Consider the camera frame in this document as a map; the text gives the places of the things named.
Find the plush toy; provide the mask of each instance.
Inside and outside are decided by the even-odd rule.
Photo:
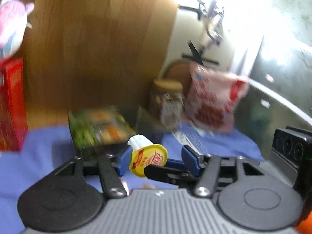
[[[1,0],[0,3],[0,64],[13,56],[23,41],[27,16],[34,3],[20,0]]]

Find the wood grain surface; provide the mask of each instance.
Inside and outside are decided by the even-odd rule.
[[[68,110],[140,103],[166,56],[172,0],[33,1],[23,45],[30,128],[67,122]]]

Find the stuffed animal ear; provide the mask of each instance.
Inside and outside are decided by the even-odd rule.
[[[26,3],[26,4],[25,4],[25,9],[26,9],[27,15],[29,15],[30,13],[32,13],[32,11],[34,10],[34,8],[35,8],[35,4],[34,4],[33,2]]]

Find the red box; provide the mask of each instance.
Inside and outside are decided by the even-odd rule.
[[[0,65],[0,150],[20,151],[27,130],[23,59],[11,59]]]

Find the pink snack bag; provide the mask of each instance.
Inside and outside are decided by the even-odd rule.
[[[192,85],[185,103],[188,121],[202,129],[230,133],[235,107],[249,90],[248,78],[213,71],[196,62],[189,67]]]

